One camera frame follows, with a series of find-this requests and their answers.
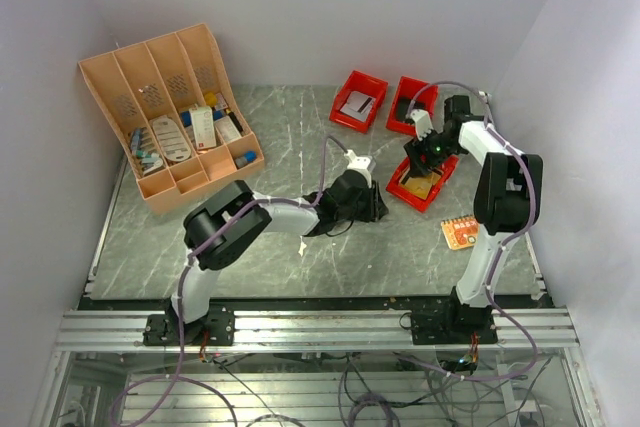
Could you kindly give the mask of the red bin with gold cards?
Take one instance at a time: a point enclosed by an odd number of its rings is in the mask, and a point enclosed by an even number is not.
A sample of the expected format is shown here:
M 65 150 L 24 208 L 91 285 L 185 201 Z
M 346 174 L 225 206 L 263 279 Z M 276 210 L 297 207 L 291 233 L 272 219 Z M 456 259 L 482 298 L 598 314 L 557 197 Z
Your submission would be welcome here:
M 435 172 L 423 177 L 412 177 L 409 174 L 409 159 L 405 158 L 391 176 L 386 191 L 424 213 L 455 171 L 458 161 L 458 157 L 452 155 Z

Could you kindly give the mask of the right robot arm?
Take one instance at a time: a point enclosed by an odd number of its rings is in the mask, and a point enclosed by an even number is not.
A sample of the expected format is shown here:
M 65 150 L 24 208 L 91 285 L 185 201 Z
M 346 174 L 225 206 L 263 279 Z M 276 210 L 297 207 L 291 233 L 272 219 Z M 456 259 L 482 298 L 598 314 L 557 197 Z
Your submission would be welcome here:
M 458 154 L 471 155 L 481 166 L 473 202 L 477 238 L 440 320 L 442 334 L 459 343 L 488 325 L 494 282 L 512 245 L 539 217 L 543 160 L 513 147 L 488 119 L 473 115 L 465 96 L 445 102 L 440 132 L 429 113 L 416 110 L 413 104 L 408 118 L 415 130 L 414 139 L 405 145 L 412 174 L 432 172 Z

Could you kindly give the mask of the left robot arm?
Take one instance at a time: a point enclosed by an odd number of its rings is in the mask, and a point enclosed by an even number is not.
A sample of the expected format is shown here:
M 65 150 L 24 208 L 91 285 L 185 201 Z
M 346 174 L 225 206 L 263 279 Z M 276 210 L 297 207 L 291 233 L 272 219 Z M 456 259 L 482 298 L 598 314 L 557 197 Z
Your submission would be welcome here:
M 345 222 L 380 221 L 389 213 L 379 184 L 348 169 L 321 190 L 298 198 L 270 197 L 234 181 L 187 215 L 186 265 L 167 309 L 168 331 L 182 344 L 214 327 L 210 299 L 220 272 L 235 263 L 265 233 L 299 237 L 330 235 Z

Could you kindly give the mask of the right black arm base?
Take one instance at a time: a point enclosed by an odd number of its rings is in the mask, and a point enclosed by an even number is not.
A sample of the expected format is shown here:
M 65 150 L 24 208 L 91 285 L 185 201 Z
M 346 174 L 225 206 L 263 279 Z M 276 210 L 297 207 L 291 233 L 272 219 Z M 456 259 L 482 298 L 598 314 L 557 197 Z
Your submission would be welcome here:
M 470 345 L 472 340 L 485 345 L 498 340 L 490 307 L 432 305 L 403 314 L 399 325 L 410 333 L 414 345 Z

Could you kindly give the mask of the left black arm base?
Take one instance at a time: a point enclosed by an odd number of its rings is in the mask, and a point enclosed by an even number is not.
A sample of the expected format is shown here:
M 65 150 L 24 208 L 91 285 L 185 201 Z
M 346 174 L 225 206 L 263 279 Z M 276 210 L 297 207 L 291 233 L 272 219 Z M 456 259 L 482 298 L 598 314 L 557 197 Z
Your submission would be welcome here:
M 150 315 L 143 332 L 143 345 L 148 347 L 179 346 L 177 314 L 169 309 L 163 314 Z M 214 306 L 201 319 L 181 325 L 184 345 L 231 346 L 235 333 L 235 315 L 224 307 Z

